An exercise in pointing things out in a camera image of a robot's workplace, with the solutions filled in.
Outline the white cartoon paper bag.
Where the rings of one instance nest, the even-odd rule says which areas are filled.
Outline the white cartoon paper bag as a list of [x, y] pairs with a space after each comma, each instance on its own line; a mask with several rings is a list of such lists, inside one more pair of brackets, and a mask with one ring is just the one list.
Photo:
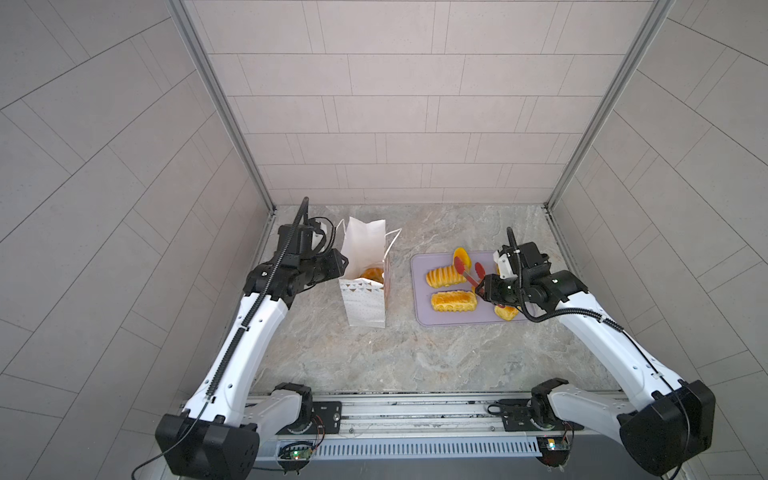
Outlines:
[[[385, 220], [342, 220], [341, 253], [349, 260], [338, 280], [348, 323], [352, 327], [384, 328], [391, 283], [390, 252], [402, 229], [389, 231]], [[384, 283], [360, 278], [369, 267], [384, 269]]]

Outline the red kitchen tongs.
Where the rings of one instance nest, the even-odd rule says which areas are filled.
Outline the red kitchen tongs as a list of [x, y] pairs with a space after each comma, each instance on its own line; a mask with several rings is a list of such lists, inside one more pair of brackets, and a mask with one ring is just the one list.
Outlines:
[[486, 274], [482, 265], [480, 269], [477, 269], [477, 265], [470, 269], [460, 257], [453, 258], [453, 266], [470, 283], [477, 297], [495, 306], [505, 306], [502, 292], [499, 290], [503, 282], [498, 275]]

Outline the ring-shaped braided bread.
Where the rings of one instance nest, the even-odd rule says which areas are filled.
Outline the ring-shaped braided bread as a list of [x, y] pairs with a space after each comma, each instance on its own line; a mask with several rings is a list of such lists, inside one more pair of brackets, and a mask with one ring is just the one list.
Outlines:
[[360, 274], [360, 278], [383, 284], [384, 269], [381, 267], [369, 267]]

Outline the short glazed bread roll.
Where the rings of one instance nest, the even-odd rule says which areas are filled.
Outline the short glazed bread roll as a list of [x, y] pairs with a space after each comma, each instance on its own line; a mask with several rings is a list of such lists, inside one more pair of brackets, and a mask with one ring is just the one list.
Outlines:
[[499, 317], [504, 321], [512, 321], [518, 316], [520, 311], [516, 307], [511, 307], [511, 306], [502, 307], [500, 305], [496, 305], [494, 307], [494, 313], [497, 317]]

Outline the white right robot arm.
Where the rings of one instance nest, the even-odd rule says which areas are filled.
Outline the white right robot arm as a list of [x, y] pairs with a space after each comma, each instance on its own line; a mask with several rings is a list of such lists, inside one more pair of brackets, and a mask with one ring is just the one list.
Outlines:
[[621, 444], [647, 473], [675, 478], [710, 448], [716, 397], [700, 380], [686, 381], [653, 357], [600, 305], [572, 272], [553, 272], [533, 242], [511, 239], [493, 255], [498, 270], [475, 288], [496, 307], [528, 321], [556, 319], [580, 339], [614, 377], [623, 401], [575, 387], [561, 378], [531, 390], [528, 410], [541, 430], [579, 424]]

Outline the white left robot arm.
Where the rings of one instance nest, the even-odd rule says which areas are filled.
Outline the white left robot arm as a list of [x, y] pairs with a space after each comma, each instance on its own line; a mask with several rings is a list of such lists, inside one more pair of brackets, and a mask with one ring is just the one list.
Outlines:
[[262, 441], [284, 429], [316, 427], [310, 387], [278, 384], [266, 399], [248, 400], [267, 347], [296, 296], [339, 278], [348, 264], [334, 248], [325, 217], [305, 217], [278, 231], [272, 259], [247, 276], [234, 325], [209, 372], [178, 414], [155, 431], [161, 457], [182, 479], [245, 479]]

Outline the right circuit board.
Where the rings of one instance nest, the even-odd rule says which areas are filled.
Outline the right circuit board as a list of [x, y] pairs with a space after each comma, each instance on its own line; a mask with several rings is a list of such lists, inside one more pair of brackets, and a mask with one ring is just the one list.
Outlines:
[[570, 457], [570, 443], [561, 436], [537, 437], [540, 456], [537, 460], [551, 468], [563, 469]]

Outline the circuit board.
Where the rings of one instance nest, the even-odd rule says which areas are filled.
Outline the circuit board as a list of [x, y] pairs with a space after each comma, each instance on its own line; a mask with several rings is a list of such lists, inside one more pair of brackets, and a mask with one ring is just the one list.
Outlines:
[[297, 441], [280, 447], [278, 459], [280, 461], [306, 462], [314, 454], [316, 445], [309, 441]]
[[540, 456], [537, 460], [551, 468], [563, 469], [570, 457], [570, 443], [561, 436], [537, 437]]

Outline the left circuit board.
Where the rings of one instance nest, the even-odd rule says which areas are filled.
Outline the left circuit board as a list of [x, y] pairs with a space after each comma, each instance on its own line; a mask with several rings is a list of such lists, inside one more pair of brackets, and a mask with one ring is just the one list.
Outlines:
[[306, 462], [314, 454], [316, 445], [309, 441], [297, 441], [280, 447], [278, 459], [280, 461]]

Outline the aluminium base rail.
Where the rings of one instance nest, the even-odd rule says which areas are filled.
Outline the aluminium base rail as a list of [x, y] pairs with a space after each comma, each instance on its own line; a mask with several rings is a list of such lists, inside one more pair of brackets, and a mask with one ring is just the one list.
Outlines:
[[[510, 394], [333, 394], [313, 397], [315, 428], [299, 434], [284, 429], [261, 442], [259, 461], [299, 471], [315, 461], [465, 459], [531, 457], [537, 437], [564, 437], [572, 447], [579, 424], [552, 430], [535, 427], [530, 397]], [[280, 461], [281, 446], [316, 445], [309, 461]]]

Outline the aluminium corner post left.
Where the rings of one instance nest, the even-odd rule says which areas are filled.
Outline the aluminium corner post left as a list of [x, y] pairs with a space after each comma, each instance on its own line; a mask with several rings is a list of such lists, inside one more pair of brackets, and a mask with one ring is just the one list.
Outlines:
[[262, 176], [258, 172], [250, 149], [215, 74], [213, 64], [210, 61], [201, 37], [193, 24], [192, 17], [185, 2], [180, 0], [169, 0], [167, 1], [167, 6], [170, 16], [179, 31], [182, 42], [187, 48], [201, 77], [201, 81], [220, 115], [226, 133], [232, 141], [235, 150], [244, 162], [245, 168], [255, 184], [257, 192], [265, 204], [269, 215], [274, 216], [276, 205], [268, 192]]

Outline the aluminium corner post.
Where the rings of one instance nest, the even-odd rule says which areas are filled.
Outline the aluminium corner post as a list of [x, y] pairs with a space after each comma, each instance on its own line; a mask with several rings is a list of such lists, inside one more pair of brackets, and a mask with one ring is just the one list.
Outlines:
[[257, 192], [265, 204], [269, 215], [274, 216], [276, 205], [268, 192], [262, 176], [258, 172], [250, 149], [215, 74], [213, 64], [210, 61], [201, 37], [193, 24], [192, 17], [185, 2], [180, 0], [169, 0], [167, 1], [167, 6], [170, 16], [179, 31], [182, 42], [187, 48], [201, 77], [201, 81], [220, 115], [226, 133], [232, 141], [235, 150], [244, 162], [245, 168], [255, 184]]
[[639, 67], [643, 57], [651, 46], [658, 31], [662, 27], [669, 11], [676, 3], [675, 0], [656, 0], [652, 3], [645, 19], [631, 42], [629, 49], [620, 63], [605, 95], [592, 116], [585, 132], [577, 144], [567, 163], [561, 178], [556, 184], [551, 196], [544, 204], [546, 210], [552, 213], [562, 199], [566, 188], [587, 156], [595, 139], [613, 112], [615, 105], [626, 89], [632, 75]]

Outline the aluminium corner post right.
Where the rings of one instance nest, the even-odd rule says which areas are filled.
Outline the aluminium corner post right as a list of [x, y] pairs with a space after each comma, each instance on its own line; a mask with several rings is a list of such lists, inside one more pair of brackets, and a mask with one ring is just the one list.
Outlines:
[[675, 0], [656, 0], [652, 3], [645, 19], [631, 42], [629, 49], [620, 63], [605, 95], [592, 116], [585, 132], [577, 144], [567, 163], [561, 178], [556, 184], [551, 196], [544, 204], [546, 210], [552, 213], [562, 199], [566, 188], [587, 156], [595, 139], [613, 112], [615, 105], [626, 89], [632, 75], [639, 67], [643, 57], [651, 46], [658, 31], [662, 27], [669, 11], [676, 3]]

